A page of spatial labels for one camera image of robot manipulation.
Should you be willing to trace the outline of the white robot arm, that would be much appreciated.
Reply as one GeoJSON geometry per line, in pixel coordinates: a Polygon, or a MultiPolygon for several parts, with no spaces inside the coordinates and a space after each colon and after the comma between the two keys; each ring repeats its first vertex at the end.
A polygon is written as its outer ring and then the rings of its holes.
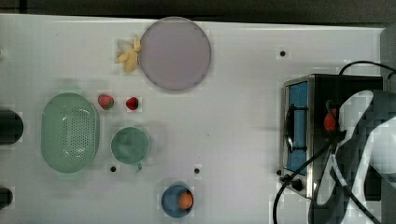
{"type": "Polygon", "coordinates": [[[339,108],[340,137],[326,158],[308,210],[309,224],[382,224],[367,206],[374,168],[395,184],[395,94],[360,91],[339,108]]]}

